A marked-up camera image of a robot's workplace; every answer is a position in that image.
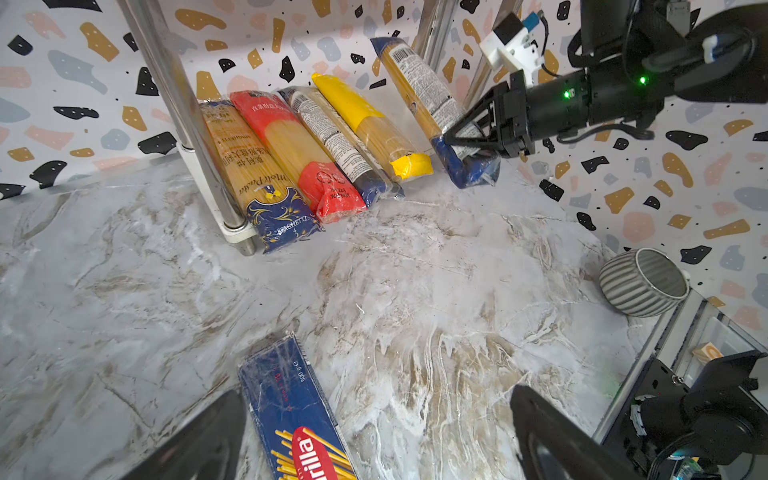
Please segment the red spaghetti packet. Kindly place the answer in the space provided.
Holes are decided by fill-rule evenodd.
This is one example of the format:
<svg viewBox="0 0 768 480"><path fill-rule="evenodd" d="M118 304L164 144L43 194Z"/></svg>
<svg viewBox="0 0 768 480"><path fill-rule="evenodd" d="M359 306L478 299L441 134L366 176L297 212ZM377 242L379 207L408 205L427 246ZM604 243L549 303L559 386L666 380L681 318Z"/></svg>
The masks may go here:
<svg viewBox="0 0 768 480"><path fill-rule="evenodd" d="M281 97L238 91L229 99L322 223L334 223L367 210L357 189Z"/></svg>

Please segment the dark blue spaghetti packet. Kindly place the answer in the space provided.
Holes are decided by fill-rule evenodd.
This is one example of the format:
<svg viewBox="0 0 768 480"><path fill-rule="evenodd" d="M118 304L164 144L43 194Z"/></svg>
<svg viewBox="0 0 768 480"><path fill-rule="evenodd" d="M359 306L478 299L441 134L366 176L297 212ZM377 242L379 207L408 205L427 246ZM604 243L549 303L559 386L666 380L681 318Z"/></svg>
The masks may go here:
<svg viewBox="0 0 768 480"><path fill-rule="evenodd" d="M294 335L248 356L238 377L275 479L355 479L338 422Z"/></svg>

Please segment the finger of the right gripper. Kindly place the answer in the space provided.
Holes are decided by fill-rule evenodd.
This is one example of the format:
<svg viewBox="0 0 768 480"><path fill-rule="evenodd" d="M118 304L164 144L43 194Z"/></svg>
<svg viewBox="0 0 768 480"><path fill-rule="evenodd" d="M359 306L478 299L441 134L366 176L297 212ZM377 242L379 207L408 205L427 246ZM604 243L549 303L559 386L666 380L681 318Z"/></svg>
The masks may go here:
<svg viewBox="0 0 768 480"><path fill-rule="evenodd" d="M504 85L492 87L469 110L445 91L442 99L442 156L444 158L493 158L504 153L497 128L496 100Z"/></svg>

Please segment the yellow blue spaghetti packet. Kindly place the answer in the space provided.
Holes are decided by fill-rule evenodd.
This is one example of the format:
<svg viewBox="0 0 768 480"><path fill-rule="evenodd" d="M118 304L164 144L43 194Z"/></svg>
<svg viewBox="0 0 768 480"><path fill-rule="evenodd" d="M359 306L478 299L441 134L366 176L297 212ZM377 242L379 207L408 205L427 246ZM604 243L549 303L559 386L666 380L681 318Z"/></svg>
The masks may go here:
<svg viewBox="0 0 768 480"><path fill-rule="evenodd" d="M224 177L269 253L322 230L302 194L228 100L200 105Z"/></svg>

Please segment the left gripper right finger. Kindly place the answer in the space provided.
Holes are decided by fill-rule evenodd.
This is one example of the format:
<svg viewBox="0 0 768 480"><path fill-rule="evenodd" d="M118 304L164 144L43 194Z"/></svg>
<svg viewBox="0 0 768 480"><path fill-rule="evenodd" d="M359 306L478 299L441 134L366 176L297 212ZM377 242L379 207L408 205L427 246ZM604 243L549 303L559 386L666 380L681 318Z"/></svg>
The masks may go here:
<svg viewBox="0 0 768 480"><path fill-rule="evenodd" d="M550 402L527 385L513 388L510 398L527 479L637 479L639 475L614 458Z"/></svg>

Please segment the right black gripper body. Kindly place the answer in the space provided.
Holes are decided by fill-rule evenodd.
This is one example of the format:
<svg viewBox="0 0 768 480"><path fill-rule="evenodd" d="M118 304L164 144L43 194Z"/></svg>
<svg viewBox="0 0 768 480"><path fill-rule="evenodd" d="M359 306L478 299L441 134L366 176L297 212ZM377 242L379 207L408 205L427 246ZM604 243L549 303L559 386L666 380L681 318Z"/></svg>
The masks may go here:
<svg viewBox="0 0 768 480"><path fill-rule="evenodd" d="M532 155L539 140L573 144L611 130L652 140L650 126L671 95L672 85L657 77L629 80L619 60L531 88L518 71L488 92L490 147L511 157Z"/></svg>

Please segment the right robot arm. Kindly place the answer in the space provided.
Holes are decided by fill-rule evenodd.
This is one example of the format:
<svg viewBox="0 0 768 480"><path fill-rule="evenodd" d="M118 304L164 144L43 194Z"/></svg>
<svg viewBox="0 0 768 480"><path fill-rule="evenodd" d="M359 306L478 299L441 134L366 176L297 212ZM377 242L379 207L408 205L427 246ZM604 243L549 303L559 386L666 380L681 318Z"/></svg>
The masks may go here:
<svg viewBox="0 0 768 480"><path fill-rule="evenodd" d="M567 49L574 72L529 87L517 70L445 132L445 143L531 155L538 140L573 144L606 130L651 140L650 126L672 96L766 103L766 4L698 25L688 9L685 1L583 2Z"/></svg>

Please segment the blue clear labelled spaghetti packet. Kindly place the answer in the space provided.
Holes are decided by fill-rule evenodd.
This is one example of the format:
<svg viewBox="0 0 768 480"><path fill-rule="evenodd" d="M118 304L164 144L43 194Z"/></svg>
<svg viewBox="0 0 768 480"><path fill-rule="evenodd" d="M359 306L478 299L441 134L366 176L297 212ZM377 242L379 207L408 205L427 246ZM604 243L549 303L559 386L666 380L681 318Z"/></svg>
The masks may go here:
<svg viewBox="0 0 768 480"><path fill-rule="evenodd" d="M437 73L401 38L374 37L371 43L454 185L495 185L501 166L496 152L445 143L443 134L465 111Z"/></svg>

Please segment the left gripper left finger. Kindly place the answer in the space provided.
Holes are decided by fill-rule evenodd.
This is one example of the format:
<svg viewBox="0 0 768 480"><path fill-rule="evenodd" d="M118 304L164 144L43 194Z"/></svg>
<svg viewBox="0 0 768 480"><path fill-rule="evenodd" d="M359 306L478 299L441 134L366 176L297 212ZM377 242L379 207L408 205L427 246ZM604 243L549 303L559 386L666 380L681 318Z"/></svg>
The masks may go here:
<svg viewBox="0 0 768 480"><path fill-rule="evenodd" d="M232 389L186 424L126 479L233 479L246 426L242 394Z"/></svg>

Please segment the clear yellow spaghetti packet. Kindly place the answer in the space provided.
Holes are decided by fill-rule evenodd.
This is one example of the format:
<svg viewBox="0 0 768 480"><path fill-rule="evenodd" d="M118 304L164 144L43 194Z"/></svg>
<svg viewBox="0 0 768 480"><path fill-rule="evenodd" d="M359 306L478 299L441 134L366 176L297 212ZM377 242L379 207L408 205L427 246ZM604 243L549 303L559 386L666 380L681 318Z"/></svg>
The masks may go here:
<svg viewBox="0 0 768 480"><path fill-rule="evenodd" d="M345 82L317 73L312 81L392 181L408 182L434 173L430 157Z"/></svg>

